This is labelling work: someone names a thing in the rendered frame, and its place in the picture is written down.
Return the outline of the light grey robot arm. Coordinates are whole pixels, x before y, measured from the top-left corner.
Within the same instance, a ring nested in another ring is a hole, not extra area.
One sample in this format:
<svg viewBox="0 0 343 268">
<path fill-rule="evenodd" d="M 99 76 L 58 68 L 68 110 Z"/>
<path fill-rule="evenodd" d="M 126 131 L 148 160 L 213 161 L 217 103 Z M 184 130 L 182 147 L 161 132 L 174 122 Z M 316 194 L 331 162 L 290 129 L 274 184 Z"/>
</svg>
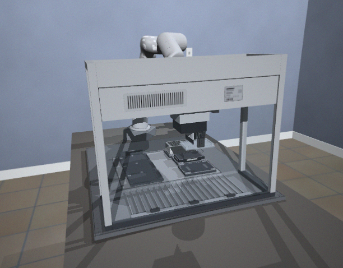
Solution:
<svg viewBox="0 0 343 268">
<path fill-rule="evenodd" d="M 187 38 L 181 33 L 161 33 L 158 36 L 145 35 L 140 41 L 140 58 L 184 57 L 187 48 Z"/>
</svg>

